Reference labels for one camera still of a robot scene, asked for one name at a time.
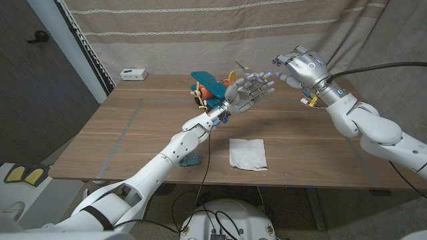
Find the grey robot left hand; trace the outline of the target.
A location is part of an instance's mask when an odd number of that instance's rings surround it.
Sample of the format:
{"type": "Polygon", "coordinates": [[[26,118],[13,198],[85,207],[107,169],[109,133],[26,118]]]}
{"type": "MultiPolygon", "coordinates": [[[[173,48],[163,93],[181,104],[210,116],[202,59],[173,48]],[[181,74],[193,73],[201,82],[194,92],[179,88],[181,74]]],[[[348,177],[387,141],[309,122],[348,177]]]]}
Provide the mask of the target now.
{"type": "Polygon", "coordinates": [[[219,107],[213,108],[207,113],[213,122],[223,121],[230,115],[246,112],[260,99],[275,91],[272,88],[274,80],[268,81],[272,73],[244,73],[225,92],[225,100],[219,107]]]}

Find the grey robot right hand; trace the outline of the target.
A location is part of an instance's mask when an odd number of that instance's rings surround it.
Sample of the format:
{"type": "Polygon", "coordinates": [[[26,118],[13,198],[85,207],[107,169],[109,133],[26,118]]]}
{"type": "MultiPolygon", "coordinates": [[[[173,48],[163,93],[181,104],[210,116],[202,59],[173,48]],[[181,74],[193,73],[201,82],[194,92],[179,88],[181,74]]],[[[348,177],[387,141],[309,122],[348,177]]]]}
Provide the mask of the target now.
{"type": "Polygon", "coordinates": [[[290,54],[278,55],[272,63],[284,65],[289,75],[275,72],[275,75],[295,89],[308,87],[316,92],[318,98],[327,106],[333,105],[342,99],[352,108],[357,99],[352,94],[347,94],[333,80],[329,81],[330,73],[326,62],[314,51],[297,46],[290,54]]]}

